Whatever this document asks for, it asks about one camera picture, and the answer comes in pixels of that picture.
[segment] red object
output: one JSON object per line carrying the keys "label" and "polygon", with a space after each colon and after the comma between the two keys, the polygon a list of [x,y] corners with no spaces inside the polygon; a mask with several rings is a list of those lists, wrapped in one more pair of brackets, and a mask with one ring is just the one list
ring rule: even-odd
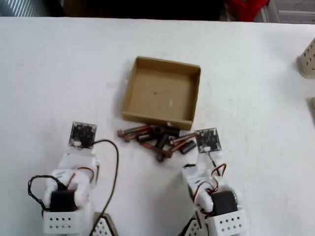
{"label": "red object", "polygon": [[253,22],[258,11],[268,6],[270,0],[224,0],[225,4],[240,14],[240,21]]}

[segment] open cardboard box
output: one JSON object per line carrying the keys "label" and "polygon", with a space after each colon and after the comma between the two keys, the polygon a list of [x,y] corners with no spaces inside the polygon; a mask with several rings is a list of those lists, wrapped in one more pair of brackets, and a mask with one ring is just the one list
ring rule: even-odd
{"label": "open cardboard box", "polygon": [[123,102],[123,118],[190,130],[200,72],[197,65],[137,57]]}

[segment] screw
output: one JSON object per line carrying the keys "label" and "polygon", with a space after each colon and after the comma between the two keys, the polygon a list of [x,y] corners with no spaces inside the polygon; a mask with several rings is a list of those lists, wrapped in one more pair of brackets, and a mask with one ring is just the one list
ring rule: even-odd
{"label": "screw", "polygon": [[172,152],[171,151],[166,151],[166,150],[163,150],[163,149],[159,149],[151,144],[147,144],[147,143],[140,143],[141,146],[145,147],[145,148],[148,148],[148,149],[151,149],[157,153],[161,153],[163,154],[166,158],[171,158],[172,157]]}
{"label": "screw", "polygon": [[170,148],[168,151],[171,153],[171,155],[169,156],[165,156],[163,153],[158,153],[156,155],[156,159],[158,162],[163,162],[165,158],[171,158],[173,155],[173,152],[177,151],[178,149],[180,149],[183,145],[185,145],[187,143],[187,141],[183,141],[179,144],[177,144],[175,147]]}
{"label": "screw", "polygon": [[190,138],[193,138],[193,137],[195,137],[195,136],[196,136],[195,133],[186,134],[186,135],[183,135],[183,136],[181,136],[181,137],[179,137],[179,138],[177,138],[177,139],[171,139],[171,140],[169,140],[169,143],[170,143],[172,146],[174,146],[175,144],[177,144],[177,143],[180,142],[180,141],[185,141],[185,140],[190,139]]}
{"label": "screw", "polygon": [[123,136],[123,139],[125,142],[129,143],[131,139],[134,139],[140,135],[148,134],[149,132],[150,132],[149,130],[146,130],[146,131],[139,132],[139,133],[126,134],[125,136]]}
{"label": "screw", "polygon": [[152,126],[151,125],[144,125],[144,126],[140,126],[140,127],[136,127],[136,128],[132,128],[132,129],[126,129],[126,130],[118,130],[117,134],[119,137],[123,137],[126,134],[130,134],[130,133],[135,133],[135,132],[141,132],[141,131],[145,131],[145,130],[149,130],[151,129]]}

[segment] white tabletop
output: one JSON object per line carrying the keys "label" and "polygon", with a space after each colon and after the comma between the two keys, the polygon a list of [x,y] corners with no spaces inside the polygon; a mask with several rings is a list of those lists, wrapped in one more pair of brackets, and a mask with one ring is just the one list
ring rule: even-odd
{"label": "white tabletop", "polygon": [[[40,206],[27,182],[61,159],[72,121],[98,125],[119,146],[118,183],[107,212],[122,236],[175,236],[192,215],[180,170],[197,150],[158,164],[118,128],[136,56],[201,66],[193,129],[217,127],[226,179],[242,191],[253,236],[314,231],[315,129],[296,57],[315,26],[79,18],[0,18],[1,235],[41,235]],[[99,144],[101,210],[114,149]],[[42,196],[44,183],[34,184]]]}

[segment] circuit board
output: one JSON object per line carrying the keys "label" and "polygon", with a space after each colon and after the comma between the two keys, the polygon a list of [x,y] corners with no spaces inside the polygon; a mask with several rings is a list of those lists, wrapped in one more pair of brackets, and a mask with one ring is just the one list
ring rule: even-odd
{"label": "circuit board", "polygon": [[217,128],[195,130],[199,153],[222,150]]}
{"label": "circuit board", "polygon": [[73,122],[69,140],[69,146],[90,147],[95,141],[96,124]]}

